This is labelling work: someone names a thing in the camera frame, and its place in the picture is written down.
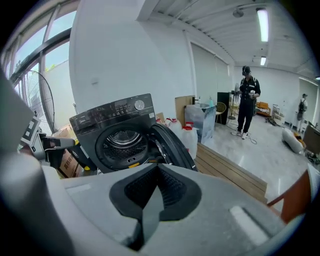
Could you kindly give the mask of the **brown slatted wooden platform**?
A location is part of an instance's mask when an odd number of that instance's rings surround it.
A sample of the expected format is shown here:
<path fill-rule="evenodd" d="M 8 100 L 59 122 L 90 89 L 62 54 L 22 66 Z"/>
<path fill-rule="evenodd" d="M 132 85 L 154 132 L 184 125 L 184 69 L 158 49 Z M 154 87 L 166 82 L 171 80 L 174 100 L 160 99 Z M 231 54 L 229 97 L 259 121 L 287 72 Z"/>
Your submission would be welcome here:
<path fill-rule="evenodd" d="M 195 164 L 199 172 L 224 179 L 267 204 L 265 181 L 202 143 L 197 144 Z"/>

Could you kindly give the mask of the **black appliance door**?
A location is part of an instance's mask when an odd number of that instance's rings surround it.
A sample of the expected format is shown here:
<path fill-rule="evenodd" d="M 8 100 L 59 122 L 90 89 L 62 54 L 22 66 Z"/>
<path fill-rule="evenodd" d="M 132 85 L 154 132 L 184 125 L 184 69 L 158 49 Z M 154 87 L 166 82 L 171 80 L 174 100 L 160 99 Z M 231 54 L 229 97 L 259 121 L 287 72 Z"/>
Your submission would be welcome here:
<path fill-rule="evenodd" d="M 187 148 L 169 127 L 155 123 L 150 127 L 149 135 L 159 146 L 159 152 L 167 164 L 198 172 Z"/>

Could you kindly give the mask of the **brown wooden chair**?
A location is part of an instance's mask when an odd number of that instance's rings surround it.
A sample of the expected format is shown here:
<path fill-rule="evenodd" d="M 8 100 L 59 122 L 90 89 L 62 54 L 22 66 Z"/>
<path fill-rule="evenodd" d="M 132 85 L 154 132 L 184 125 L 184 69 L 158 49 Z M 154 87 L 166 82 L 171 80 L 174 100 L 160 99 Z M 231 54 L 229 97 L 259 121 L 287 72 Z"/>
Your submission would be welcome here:
<path fill-rule="evenodd" d="M 306 170 L 289 189 L 267 203 L 267 207 L 278 215 L 284 223 L 288 224 L 294 218 L 306 212 L 311 204 L 311 192 L 310 177 Z M 274 206 L 280 201 L 283 201 L 282 210 L 278 211 Z"/>

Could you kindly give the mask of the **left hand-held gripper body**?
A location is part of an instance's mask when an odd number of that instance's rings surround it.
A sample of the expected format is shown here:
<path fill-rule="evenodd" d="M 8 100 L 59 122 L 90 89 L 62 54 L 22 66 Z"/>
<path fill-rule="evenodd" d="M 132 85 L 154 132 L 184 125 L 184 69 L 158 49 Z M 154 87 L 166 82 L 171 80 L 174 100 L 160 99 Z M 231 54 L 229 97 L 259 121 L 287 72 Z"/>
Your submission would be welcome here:
<path fill-rule="evenodd" d="M 48 161 L 46 150 L 50 146 L 47 134 L 40 128 L 40 119 L 33 116 L 19 142 L 19 153 L 35 157 L 38 161 Z"/>

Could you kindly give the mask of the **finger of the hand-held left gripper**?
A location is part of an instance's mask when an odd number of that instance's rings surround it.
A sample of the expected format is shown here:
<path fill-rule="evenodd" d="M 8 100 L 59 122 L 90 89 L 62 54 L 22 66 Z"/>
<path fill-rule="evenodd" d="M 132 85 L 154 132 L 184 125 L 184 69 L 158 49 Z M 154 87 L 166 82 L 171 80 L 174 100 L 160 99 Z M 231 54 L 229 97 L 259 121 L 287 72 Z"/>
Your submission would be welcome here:
<path fill-rule="evenodd" d="M 61 166 L 65 149 L 75 146 L 76 142 L 72 138 L 44 136 L 41 139 L 44 149 L 45 160 L 53 168 Z"/>

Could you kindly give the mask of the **clear red-capped water jug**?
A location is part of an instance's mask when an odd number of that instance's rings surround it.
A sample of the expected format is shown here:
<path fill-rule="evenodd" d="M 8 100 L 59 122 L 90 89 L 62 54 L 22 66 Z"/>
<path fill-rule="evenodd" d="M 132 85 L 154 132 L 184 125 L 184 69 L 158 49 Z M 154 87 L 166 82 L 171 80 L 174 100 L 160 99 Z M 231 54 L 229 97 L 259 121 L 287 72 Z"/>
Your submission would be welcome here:
<path fill-rule="evenodd" d="M 182 127 L 181 141 L 193 160 L 196 159 L 198 149 L 198 134 L 193 122 L 186 122 Z"/>
<path fill-rule="evenodd" d="M 166 118 L 165 125 L 179 138 L 180 141 L 182 140 L 182 125 L 176 118 Z"/>

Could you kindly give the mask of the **large printed cardboard box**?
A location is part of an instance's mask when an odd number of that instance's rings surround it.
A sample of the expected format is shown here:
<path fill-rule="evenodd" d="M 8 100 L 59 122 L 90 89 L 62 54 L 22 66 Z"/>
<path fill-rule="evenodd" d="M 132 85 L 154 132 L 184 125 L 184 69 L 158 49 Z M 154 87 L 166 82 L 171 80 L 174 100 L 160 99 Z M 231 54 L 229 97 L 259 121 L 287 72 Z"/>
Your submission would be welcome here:
<path fill-rule="evenodd" d="M 65 149 L 57 173 L 61 179 L 77 178 L 82 173 L 83 168 L 74 156 Z"/>

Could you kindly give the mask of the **large black standing fan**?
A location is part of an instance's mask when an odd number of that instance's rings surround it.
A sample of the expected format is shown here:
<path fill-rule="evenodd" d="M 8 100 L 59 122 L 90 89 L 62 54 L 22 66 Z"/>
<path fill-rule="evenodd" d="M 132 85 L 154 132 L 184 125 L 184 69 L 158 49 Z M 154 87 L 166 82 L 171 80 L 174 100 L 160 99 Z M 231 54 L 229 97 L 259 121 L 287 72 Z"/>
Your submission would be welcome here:
<path fill-rule="evenodd" d="M 56 132 L 55 105 L 48 81 L 38 71 L 28 70 L 24 75 L 23 89 L 25 102 L 40 120 L 40 130 L 51 136 Z"/>

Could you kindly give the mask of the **large black-framed glass window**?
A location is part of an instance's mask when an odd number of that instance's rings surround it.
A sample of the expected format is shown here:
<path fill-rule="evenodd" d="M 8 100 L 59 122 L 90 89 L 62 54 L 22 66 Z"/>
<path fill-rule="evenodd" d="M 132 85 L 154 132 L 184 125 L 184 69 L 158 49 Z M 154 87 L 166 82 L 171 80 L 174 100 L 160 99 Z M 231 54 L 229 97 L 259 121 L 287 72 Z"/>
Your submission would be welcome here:
<path fill-rule="evenodd" d="M 69 49 L 76 13 L 76 7 L 56 4 L 35 32 L 20 34 L 1 56 L 6 78 L 25 103 L 23 85 L 26 72 L 37 71 L 46 78 L 53 95 L 55 132 L 68 125 L 69 118 L 75 114 Z"/>

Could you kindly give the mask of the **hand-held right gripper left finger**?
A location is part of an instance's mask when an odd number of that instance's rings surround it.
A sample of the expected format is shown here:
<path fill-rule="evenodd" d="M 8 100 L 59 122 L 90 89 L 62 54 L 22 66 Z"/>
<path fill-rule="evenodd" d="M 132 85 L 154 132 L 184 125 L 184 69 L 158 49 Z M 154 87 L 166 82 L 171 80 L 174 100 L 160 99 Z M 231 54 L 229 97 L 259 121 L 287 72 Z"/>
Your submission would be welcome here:
<path fill-rule="evenodd" d="M 139 251 L 159 224 L 159 188 L 156 187 L 142 210 L 142 221 L 121 215 L 110 200 L 110 189 L 143 167 L 128 168 L 106 174 L 63 179 L 62 185 L 75 205 L 104 234 L 116 242 Z"/>

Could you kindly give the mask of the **small plain cardboard box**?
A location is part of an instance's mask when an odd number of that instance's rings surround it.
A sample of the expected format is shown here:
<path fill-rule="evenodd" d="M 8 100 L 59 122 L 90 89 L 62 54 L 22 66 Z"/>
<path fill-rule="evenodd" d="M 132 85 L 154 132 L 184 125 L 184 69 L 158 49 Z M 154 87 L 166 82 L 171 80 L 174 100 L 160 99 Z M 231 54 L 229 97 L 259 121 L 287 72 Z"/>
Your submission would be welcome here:
<path fill-rule="evenodd" d="M 63 126 L 61 129 L 59 129 L 57 132 L 55 132 L 52 136 L 59 137 L 59 138 L 73 139 L 73 140 L 77 139 L 77 137 L 72 129 L 72 126 L 70 124 Z"/>

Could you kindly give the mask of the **brown wooden board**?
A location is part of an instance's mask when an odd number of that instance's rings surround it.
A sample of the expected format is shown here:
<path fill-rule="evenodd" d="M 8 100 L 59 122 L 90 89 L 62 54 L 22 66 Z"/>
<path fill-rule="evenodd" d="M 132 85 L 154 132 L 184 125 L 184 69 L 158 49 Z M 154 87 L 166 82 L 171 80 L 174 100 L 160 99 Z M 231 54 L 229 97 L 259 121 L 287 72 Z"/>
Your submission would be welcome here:
<path fill-rule="evenodd" d="M 175 98 L 176 119 L 182 126 L 185 126 L 185 108 L 193 103 L 194 95 L 179 96 Z"/>

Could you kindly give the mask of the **orange sofa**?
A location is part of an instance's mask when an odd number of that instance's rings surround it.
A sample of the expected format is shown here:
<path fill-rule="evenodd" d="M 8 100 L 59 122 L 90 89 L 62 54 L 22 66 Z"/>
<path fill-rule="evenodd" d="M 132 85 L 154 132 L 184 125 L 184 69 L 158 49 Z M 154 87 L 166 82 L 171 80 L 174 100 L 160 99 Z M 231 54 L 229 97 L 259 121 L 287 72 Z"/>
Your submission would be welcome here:
<path fill-rule="evenodd" d="M 266 102 L 257 102 L 256 103 L 256 114 L 269 117 L 271 115 L 271 109 Z"/>

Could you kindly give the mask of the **black bin with yellow lid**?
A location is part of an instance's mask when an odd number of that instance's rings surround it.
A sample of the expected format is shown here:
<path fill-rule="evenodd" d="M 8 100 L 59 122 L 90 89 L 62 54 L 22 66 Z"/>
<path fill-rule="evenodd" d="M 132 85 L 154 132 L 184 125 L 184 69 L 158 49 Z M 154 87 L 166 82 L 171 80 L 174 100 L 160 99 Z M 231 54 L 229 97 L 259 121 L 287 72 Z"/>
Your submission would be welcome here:
<path fill-rule="evenodd" d="M 82 145 L 80 144 L 77 138 L 75 139 L 75 145 L 69 149 L 69 152 L 72 154 L 72 156 L 76 159 L 76 161 L 85 171 L 98 170 L 97 166 L 93 163 L 91 158 L 85 152 L 84 148 L 82 147 Z"/>

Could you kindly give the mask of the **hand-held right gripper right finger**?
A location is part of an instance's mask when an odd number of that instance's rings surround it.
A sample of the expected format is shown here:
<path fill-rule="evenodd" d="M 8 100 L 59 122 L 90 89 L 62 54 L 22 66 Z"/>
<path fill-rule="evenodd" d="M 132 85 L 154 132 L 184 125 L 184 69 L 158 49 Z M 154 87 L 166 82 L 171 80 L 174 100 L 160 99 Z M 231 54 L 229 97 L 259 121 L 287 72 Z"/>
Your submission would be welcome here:
<path fill-rule="evenodd" d="M 285 227 L 264 203 L 222 178 L 170 166 L 201 190 L 185 218 L 161 221 L 142 247 L 147 256 L 263 256 L 260 249 Z"/>

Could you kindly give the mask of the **white cushion bag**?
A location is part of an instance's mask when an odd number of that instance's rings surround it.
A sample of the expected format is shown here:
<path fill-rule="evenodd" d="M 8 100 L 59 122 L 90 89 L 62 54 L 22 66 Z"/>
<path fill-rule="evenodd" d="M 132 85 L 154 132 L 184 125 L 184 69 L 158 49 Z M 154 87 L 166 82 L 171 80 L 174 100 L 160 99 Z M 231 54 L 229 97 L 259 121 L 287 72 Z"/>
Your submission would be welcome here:
<path fill-rule="evenodd" d="M 305 150 L 304 144 L 296 138 L 296 136 L 290 129 L 283 128 L 281 135 L 282 140 L 290 147 L 290 149 L 294 153 L 300 154 Z"/>

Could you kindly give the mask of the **small standing fan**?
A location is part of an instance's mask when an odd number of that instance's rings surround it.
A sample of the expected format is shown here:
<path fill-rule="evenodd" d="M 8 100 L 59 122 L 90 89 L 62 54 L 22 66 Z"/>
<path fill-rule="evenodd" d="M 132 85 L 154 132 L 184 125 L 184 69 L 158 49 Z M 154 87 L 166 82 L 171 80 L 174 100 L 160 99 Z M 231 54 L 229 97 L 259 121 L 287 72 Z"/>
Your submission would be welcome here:
<path fill-rule="evenodd" d="M 239 112 L 240 105 L 240 85 L 235 84 L 234 89 L 229 93 L 229 120 L 235 120 Z"/>

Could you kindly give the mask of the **black washing machine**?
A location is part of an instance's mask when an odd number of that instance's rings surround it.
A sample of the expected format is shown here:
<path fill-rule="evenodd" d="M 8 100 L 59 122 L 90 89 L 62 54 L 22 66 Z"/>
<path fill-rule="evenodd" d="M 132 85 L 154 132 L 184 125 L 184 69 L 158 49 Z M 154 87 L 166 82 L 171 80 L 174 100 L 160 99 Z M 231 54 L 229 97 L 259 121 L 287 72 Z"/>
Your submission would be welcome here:
<path fill-rule="evenodd" d="M 145 108 L 135 109 L 135 101 Z M 149 132 L 156 123 L 151 94 L 106 103 L 69 119 L 81 146 L 104 174 L 144 164 L 149 159 Z"/>

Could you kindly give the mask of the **black cabinet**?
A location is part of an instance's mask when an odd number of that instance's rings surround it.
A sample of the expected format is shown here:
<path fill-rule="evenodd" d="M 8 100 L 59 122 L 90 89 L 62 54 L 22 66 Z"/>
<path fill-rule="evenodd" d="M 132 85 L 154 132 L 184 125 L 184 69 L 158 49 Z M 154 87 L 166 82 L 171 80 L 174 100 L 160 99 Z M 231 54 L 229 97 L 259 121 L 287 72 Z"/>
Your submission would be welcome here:
<path fill-rule="evenodd" d="M 217 102 L 222 102 L 226 105 L 226 111 L 222 114 L 222 123 L 220 123 L 220 118 L 218 118 L 217 123 L 226 125 L 229 116 L 230 94 L 228 92 L 218 92 Z"/>

